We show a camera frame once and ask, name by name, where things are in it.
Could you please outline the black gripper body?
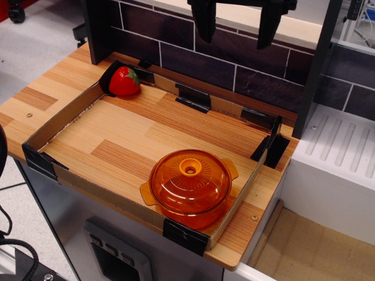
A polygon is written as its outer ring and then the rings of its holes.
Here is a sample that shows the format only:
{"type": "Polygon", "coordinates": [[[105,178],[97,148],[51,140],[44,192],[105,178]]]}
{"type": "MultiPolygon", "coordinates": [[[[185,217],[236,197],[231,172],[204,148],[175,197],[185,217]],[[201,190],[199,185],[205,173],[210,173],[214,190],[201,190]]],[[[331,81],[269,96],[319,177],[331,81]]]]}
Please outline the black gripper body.
{"type": "Polygon", "coordinates": [[[207,3],[213,4],[228,4],[228,5],[241,5],[251,7],[271,7],[272,5],[278,5],[281,9],[286,11],[296,10],[297,0],[218,0],[218,1],[206,1],[207,3]]]}

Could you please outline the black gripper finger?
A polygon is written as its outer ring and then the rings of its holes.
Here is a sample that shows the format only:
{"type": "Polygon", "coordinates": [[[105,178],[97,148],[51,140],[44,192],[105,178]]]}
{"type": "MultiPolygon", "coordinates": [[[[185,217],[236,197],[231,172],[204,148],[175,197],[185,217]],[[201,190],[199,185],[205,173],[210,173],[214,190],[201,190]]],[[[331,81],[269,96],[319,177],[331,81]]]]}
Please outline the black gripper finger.
{"type": "Polygon", "coordinates": [[[190,5],[200,38],[206,43],[211,43],[216,29],[216,3],[191,3],[190,5]]]}
{"type": "Polygon", "coordinates": [[[262,8],[258,33],[257,49],[264,49],[271,45],[282,16],[280,6],[262,8]]]}

